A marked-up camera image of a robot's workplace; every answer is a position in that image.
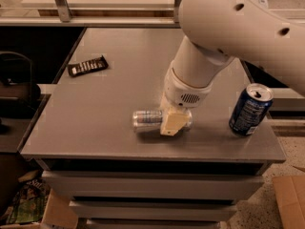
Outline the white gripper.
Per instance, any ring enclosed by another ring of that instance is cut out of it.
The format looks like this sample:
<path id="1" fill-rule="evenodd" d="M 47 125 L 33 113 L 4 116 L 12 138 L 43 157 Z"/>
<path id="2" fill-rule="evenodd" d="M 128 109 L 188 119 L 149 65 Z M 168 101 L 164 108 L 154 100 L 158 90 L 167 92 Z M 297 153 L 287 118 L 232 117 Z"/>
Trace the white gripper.
<path id="1" fill-rule="evenodd" d="M 212 89 L 212 83 L 203 88 L 187 85 L 178 78 L 171 63 L 164 79 L 164 93 L 161 96 L 159 109 L 164 111 L 160 134 L 174 136 L 190 121 L 190 113 L 173 107 L 196 108 Z"/>

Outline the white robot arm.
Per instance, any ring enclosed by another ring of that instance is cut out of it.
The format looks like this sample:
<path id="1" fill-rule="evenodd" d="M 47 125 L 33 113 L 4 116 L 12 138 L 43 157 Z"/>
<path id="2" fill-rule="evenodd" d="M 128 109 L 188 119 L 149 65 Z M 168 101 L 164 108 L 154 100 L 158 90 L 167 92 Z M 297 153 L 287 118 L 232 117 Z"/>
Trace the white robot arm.
<path id="1" fill-rule="evenodd" d="M 236 58 L 305 94 L 305 27 L 270 12 L 266 0 L 182 0 L 178 20 L 184 38 L 165 76 L 160 134 L 184 128 Z"/>

